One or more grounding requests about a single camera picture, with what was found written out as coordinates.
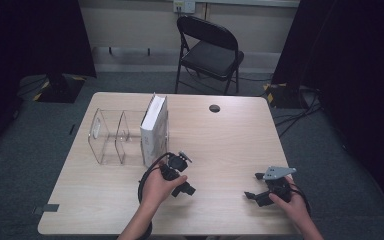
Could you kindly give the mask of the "black folding chair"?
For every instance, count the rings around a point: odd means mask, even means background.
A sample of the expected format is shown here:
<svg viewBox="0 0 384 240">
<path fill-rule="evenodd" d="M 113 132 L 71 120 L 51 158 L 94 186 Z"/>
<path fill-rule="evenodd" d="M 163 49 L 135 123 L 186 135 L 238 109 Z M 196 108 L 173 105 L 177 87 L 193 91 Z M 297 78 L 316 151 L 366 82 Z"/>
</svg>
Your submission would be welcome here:
<svg viewBox="0 0 384 240">
<path fill-rule="evenodd" d="M 244 53 L 239 49 L 236 37 L 225 27 L 194 16 L 177 19 L 180 33 L 180 53 L 177 67 L 175 92 L 180 80 L 181 67 L 226 83 L 226 95 L 230 83 L 239 91 L 239 67 Z"/>
</svg>

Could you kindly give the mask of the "grey tape strip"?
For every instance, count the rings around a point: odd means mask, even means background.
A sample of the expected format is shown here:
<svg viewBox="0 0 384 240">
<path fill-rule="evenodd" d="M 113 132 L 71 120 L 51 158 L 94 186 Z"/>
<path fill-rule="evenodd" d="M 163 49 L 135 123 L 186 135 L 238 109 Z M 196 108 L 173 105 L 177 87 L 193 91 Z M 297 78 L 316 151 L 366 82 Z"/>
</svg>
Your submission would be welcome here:
<svg viewBox="0 0 384 240">
<path fill-rule="evenodd" d="M 37 215 L 42 215 L 45 212 L 57 212 L 58 208 L 58 204 L 45 204 L 43 206 L 35 207 L 33 213 Z"/>
</svg>

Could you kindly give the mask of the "white wall socket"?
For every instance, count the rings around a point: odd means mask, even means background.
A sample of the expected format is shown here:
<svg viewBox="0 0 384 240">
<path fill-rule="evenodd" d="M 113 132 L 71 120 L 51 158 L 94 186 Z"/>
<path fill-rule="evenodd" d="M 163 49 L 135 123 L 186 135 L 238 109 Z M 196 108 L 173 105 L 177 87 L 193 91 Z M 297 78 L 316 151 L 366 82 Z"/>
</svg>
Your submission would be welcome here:
<svg viewBox="0 0 384 240">
<path fill-rule="evenodd" d="M 193 0 L 173 0 L 173 11 L 175 13 L 194 14 L 196 3 Z"/>
</svg>

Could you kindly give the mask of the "black stand base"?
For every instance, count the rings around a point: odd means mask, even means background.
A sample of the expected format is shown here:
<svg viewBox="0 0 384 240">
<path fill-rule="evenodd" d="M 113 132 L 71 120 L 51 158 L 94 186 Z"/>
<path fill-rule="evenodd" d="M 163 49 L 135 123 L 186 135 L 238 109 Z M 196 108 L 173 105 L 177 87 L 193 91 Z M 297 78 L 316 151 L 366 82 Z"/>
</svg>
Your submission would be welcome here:
<svg viewBox="0 0 384 240">
<path fill-rule="evenodd" d="M 84 83 L 84 77 L 47 74 L 46 82 L 33 100 L 50 103 L 74 103 Z"/>
<path fill-rule="evenodd" d="M 301 109 L 299 90 L 283 84 L 266 84 L 263 86 L 267 101 L 273 108 Z"/>
</svg>

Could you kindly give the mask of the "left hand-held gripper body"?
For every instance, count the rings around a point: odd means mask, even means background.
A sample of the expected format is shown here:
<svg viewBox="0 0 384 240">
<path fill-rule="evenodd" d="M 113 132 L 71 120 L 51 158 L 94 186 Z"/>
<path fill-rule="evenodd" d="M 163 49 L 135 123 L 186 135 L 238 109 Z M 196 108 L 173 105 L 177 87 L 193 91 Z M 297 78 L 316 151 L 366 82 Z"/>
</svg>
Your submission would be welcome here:
<svg viewBox="0 0 384 240">
<path fill-rule="evenodd" d="M 172 181 L 179 177 L 179 173 L 185 170 L 184 160 L 177 155 L 171 154 L 165 164 L 160 165 L 160 171 L 163 178 Z"/>
</svg>

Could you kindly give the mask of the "white box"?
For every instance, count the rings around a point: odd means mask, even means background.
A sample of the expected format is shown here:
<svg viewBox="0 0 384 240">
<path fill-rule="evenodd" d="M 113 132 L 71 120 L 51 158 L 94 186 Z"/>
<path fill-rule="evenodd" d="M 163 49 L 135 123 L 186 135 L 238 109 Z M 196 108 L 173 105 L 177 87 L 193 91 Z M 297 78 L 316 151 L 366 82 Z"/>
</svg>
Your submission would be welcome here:
<svg viewBox="0 0 384 240">
<path fill-rule="evenodd" d="M 167 150 L 167 98 L 154 94 L 141 122 L 143 164 L 150 167 Z"/>
</svg>

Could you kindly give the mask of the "person's left hand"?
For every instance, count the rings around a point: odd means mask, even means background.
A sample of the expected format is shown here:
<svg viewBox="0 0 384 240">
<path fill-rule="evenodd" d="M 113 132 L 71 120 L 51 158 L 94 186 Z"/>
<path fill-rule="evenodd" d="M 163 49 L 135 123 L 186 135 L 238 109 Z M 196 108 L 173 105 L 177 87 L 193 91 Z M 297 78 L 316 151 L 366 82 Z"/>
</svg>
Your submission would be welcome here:
<svg viewBox="0 0 384 240">
<path fill-rule="evenodd" d="M 180 175 L 174 180 L 165 180 L 161 170 L 158 167 L 154 167 L 145 181 L 142 190 L 140 210 L 147 215 L 153 216 L 171 192 L 176 187 L 185 183 L 187 179 L 188 177 L 186 175 Z"/>
</svg>

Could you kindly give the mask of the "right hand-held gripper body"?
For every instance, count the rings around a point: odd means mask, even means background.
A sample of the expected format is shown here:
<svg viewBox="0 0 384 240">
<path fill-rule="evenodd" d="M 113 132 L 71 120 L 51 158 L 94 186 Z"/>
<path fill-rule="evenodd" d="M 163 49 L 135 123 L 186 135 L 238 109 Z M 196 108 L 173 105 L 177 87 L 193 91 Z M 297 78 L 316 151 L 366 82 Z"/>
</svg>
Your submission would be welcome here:
<svg viewBox="0 0 384 240">
<path fill-rule="evenodd" d="M 285 202 L 289 202 L 291 200 L 291 187 L 286 180 L 286 176 L 295 172 L 295 168 L 270 166 L 263 176 L 263 180 L 268 186 L 263 203 L 273 204 L 273 201 L 269 198 L 270 193 L 277 195 Z"/>
</svg>

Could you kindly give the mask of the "black curtain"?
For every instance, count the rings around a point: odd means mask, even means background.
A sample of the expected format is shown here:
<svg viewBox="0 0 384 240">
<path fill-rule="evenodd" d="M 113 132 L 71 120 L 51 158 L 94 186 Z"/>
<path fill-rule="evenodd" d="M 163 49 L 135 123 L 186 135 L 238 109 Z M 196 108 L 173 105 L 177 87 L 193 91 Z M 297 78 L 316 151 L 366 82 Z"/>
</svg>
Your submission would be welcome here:
<svg viewBox="0 0 384 240">
<path fill-rule="evenodd" d="M 0 134 L 21 80 L 47 74 L 96 75 L 79 0 L 0 0 Z"/>
<path fill-rule="evenodd" d="M 384 0 L 300 0 L 273 81 L 319 90 L 384 192 Z"/>
</svg>

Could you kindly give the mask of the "person's right hand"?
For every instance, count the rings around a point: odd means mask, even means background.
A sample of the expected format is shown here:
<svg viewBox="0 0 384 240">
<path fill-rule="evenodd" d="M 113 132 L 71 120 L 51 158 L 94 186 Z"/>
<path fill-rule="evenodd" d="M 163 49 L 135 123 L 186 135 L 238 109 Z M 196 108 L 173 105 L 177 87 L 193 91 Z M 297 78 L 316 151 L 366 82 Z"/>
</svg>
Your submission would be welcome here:
<svg viewBox="0 0 384 240">
<path fill-rule="evenodd" d="M 274 193 L 270 193 L 269 198 L 286 213 L 300 232 L 304 233 L 306 229 L 312 225 L 312 219 L 307 212 L 305 201 L 298 193 L 294 181 L 288 176 L 286 176 L 285 179 L 292 188 L 291 200 L 285 202 Z"/>
</svg>

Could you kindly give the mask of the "clear acrylic book rack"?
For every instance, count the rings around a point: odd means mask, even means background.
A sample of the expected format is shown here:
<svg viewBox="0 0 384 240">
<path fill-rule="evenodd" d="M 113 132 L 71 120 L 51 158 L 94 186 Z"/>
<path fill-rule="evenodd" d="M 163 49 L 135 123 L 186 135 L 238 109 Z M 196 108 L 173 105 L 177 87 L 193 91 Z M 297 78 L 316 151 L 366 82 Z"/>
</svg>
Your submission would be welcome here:
<svg viewBox="0 0 384 240">
<path fill-rule="evenodd" d="M 158 133 L 149 146 L 142 143 L 141 122 L 145 111 L 97 109 L 89 129 L 88 142 L 101 165 L 149 167 L 168 151 L 168 133 Z"/>
</svg>

